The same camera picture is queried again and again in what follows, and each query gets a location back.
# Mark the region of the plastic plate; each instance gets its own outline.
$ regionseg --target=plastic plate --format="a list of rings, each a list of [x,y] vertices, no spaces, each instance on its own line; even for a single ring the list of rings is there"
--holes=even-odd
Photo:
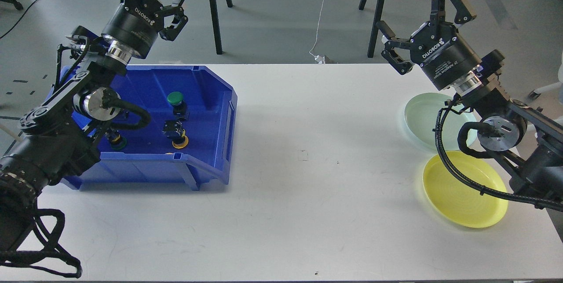
[[[448,151],[448,157],[464,175],[477,183],[506,191],[498,173],[481,159],[461,151]],[[464,185],[452,176],[435,155],[424,168],[424,192],[433,207],[454,223],[471,228],[490,227],[505,216],[508,202]]]
[[[414,134],[428,148],[436,150],[434,143],[434,127],[438,111],[444,108],[444,101],[451,97],[444,94],[428,92],[420,94],[406,104],[405,122],[409,131]],[[442,141],[446,150],[459,150],[457,136],[464,123],[476,121],[472,113],[461,115],[450,112],[442,130]],[[470,130],[467,136],[467,145],[471,145],[477,138],[477,132]]]

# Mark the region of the green button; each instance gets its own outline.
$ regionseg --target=green button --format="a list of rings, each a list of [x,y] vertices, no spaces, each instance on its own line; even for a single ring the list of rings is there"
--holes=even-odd
[[[168,97],[166,98],[169,104],[172,106],[180,105],[183,101],[183,95],[179,91],[171,92]]]

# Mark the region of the white cable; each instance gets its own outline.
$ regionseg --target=white cable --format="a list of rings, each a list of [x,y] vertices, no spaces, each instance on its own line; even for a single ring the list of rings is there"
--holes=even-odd
[[[322,7],[323,6],[324,6],[324,0],[322,0],[322,3],[320,4],[320,11],[318,12],[318,22],[317,22],[317,32],[316,32],[316,37],[315,37],[315,44],[313,45],[311,50],[309,50],[309,54],[312,55],[313,58],[315,57],[315,55],[312,53],[312,50],[315,50],[316,43],[318,41],[318,27],[320,26],[320,16],[322,14]]]
[[[8,135],[10,135],[11,137],[14,138],[14,140],[16,140],[18,142],[22,142],[24,140],[22,137],[13,133],[10,129],[8,129],[8,127],[4,126],[2,123],[0,123],[0,130],[4,131]]]

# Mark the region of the yellow plate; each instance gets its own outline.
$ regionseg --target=yellow plate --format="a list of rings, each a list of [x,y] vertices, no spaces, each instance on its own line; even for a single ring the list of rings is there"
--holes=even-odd
[[[482,159],[461,151],[447,151],[455,167],[464,175],[497,191],[506,191],[498,173]],[[508,202],[466,186],[448,172],[440,157],[426,163],[423,175],[424,192],[433,207],[454,223],[471,228],[484,228],[498,223],[505,216]]]

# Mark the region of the robotiq logo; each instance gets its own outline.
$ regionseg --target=robotiq logo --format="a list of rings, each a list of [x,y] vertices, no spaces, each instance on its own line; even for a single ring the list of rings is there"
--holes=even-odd
[[[439,47],[441,47],[442,45],[444,45],[444,40],[442,38],[440,38],[440,40],[438,40],[438,43],[436,43],[433,47],[430,48],[430,50],[428,50],[428,52],[424,53],[422,55],[422,58],[428,58],[430,56],[430,54],[432,54],[434,51],[438,50]]]
[[[145,14],[143,14],[139,8],[135,8],[135,12],[137,12],[139,14],[139,16],[141,16],[141,18],[145,19],[146,22],[148,22],[151,26],[154,24],[154,20],[151,20],[149,17],[147,17]]]

